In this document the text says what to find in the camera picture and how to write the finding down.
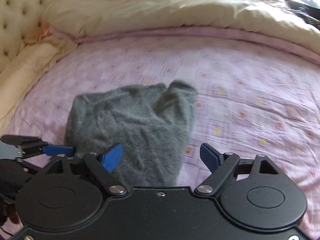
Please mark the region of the dark grey knitted garment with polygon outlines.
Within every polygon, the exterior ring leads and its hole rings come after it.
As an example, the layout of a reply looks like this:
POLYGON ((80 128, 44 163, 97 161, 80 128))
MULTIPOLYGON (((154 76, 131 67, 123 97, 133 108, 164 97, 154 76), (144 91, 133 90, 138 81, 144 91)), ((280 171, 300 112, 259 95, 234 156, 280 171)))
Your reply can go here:
POLYGON ((127 187, 176 184, 193 130, 197 90, 175 80, 165 85, 130 85, 73 101, 64 143, 77 157, 106 153, 120 144, 113 176, 127 187))

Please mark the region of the beige tufted headboard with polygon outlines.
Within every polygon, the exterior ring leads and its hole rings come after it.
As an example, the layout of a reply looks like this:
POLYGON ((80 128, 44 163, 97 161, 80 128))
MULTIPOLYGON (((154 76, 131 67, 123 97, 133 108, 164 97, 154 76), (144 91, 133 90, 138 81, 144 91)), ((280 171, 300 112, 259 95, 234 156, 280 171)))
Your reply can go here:
POLYGON ((28 44, 35 43, 46 24, 43 13, 57 0, 1 0, 1 69, 28 44))

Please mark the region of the beige duvet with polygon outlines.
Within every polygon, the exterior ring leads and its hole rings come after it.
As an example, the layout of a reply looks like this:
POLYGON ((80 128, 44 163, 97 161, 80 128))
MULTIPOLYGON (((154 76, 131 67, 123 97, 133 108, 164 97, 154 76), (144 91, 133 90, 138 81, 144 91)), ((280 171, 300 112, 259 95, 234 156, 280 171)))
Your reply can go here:
POLYGON ((319 53, 319 31, 278 0, 58 0, 43 20, 72 37, 210 26, 276 37, 319 53))

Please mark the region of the beige pillow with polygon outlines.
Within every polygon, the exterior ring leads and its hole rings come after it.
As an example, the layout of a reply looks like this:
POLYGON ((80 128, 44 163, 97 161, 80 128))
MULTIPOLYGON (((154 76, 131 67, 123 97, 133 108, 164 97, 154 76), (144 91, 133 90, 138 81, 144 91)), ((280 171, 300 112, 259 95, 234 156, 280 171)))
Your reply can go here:
POLYGON ((37 84, 77 44, 67 40, 46 39, 28 46, 1 72, 1 133, 10 124, 17 108, 37 84))

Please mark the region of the orange patterned pillow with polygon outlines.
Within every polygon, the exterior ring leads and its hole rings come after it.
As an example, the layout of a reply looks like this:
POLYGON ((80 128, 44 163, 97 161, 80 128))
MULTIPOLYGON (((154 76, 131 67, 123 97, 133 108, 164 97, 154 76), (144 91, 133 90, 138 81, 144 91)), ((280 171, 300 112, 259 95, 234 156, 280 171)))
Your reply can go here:
POLYGON ((40 42, 40 41, 42 41, 45 38, 48 38, 50 36, 52 36, 52 32, 50 30, 50 25, 43 25, 40 28, 40 32, 33 39, 32 43, 40 42))

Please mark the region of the dark clothes pile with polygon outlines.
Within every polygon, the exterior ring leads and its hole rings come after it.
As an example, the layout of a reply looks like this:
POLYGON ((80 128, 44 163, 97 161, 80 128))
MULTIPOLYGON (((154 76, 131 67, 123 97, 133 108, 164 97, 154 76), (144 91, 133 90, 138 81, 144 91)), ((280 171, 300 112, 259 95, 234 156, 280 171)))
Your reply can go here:
POLYGON ((320 28, 320 11, 319 8, 311 7, 307 4, 299 3, 292 0, 285 1, 291 8, 291 11, 302 18, 305 23, 320 28))

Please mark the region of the pink patterned bed sheet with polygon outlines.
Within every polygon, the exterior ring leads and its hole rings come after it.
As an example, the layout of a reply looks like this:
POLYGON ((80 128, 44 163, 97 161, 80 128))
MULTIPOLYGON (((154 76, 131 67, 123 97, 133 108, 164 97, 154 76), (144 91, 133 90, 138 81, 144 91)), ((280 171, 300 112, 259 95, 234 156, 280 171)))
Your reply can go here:
POLYGON ((126 85, 184 80, 199 97, 178 185, 209 175, 200 145, 244 158, 268 155, 305 193, 302 230, 319 239, 319 60, 242 31, 184 28, 178 35, 97 38, 61 59, 25 97, 7 133, 61 144, 74 97, 126 85))

